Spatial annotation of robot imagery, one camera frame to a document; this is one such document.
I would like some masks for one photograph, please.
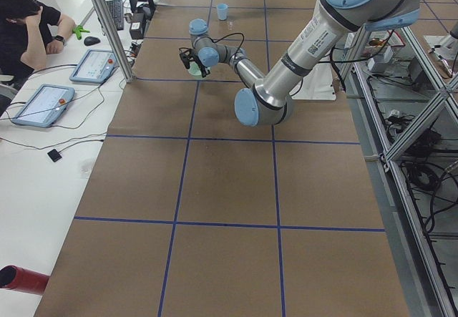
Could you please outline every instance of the green object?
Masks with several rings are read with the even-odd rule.
[[[190,63],[190,68],[187,70],[193,76],[202,76],[202,72],[200,72],[199,66],[196,62]]]
[[[84,29],[83,26],[81,25],[78,25],[76,26],[74,29],[73,29],[73,33],[75,33],[77,35],[77,39],[78,40],[81,40],[81,33],[91,33],[90,30],[88,29]]]

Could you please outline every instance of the white table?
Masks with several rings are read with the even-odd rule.
[[[91,33],[83,34],[83,38],[91,35],[101,39],[101,43],[90,49],[110,49],[95,13],[84,28]],[[126,23],[125,29],[119,31],[119,36],[124,48],[129,49],[132,41],[129,24]],[[47,66],[77,64],[87,50],[83,40],[78,41],[74,35],[61,54],[48,56]],[[27,101],[43,83],[73,87],[75,98],[96,87],[72,84],[69,81],[72,70],[73,67],[70,67],[34,75],[13,102]],[[107,131],[120,100],[120,84],[123,87],[124,81],[118,69],[100,89],[105,102],[76,130],[20,127],[8,120],[0,120],[0,135],[14,142],[44,147],[73,137],[102,134]],[[71,103],[57,124],[77,126],[101,101],[102,96],[95,91]],[[11,106],[8,109],[10,115],[14,116],[20,106]],[[55,148],[61,150],[70,144],[72,142]],[[54,163],[47,156],[52,148],[31,150],[0,140],[0,268],[17,265],[40,273],[52,272],[101,146],[101,142],[75,145],[64,151],[62,159]],[[0,289],[0,316],[33,316],[40,299],[41,296]]]

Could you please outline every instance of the tablet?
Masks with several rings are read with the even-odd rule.
[[[49,127],[55,122],[72,101],[74,89],[71,87],[43,84],[31,96],[11,122],[16,125]]]
[[[108,50],[87,50],[70,75],[70,81],[101,84],[117,67],[115,54]]]

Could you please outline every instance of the person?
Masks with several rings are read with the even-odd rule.
[[[49,25],[58,27],[56,36]],[[63,51],[74,27],[72,18],[37,0],[0,0],[0,70],[19,88],[46,67],[47,54]]]

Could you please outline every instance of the robotic arm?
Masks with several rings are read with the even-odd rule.
[[[337,41],[366,25],[368,31],[396,29],[419,17],[420,0],[319,0],[319,12],[307,24],[272,70],[264,75],[243,49],[215,43],[202,19],[190,22],[193,48],[181,53],[189,68],[195,61],[203,76],[208,67],[229,64],[247,88],[235,97],[235,114],[247,126],[276,125],[293,111],[289,92],[310,73]]]

